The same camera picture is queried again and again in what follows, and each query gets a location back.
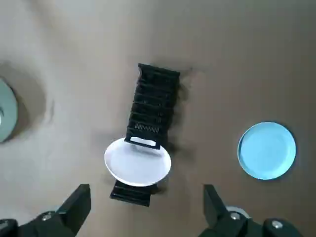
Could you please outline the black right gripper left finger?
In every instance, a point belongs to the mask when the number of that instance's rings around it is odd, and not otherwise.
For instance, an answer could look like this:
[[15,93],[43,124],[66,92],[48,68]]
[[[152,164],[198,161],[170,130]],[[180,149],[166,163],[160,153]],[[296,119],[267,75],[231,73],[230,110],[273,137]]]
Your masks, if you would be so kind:
[[80,184],[56,211],[47,211],[24,225],[1,219],[2,237],[75,237],[91,210],[89,184]]

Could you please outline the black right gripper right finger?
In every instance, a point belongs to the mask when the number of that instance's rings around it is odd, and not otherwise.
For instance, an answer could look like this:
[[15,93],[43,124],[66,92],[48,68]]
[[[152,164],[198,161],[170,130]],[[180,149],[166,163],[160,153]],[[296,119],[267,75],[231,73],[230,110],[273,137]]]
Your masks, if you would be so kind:
[[301,237],[302,234],[290,222],[266,219],[258,224],[240,209],[228,210],[214,186],[203,186],[203,211],[208,227],[202,237]]

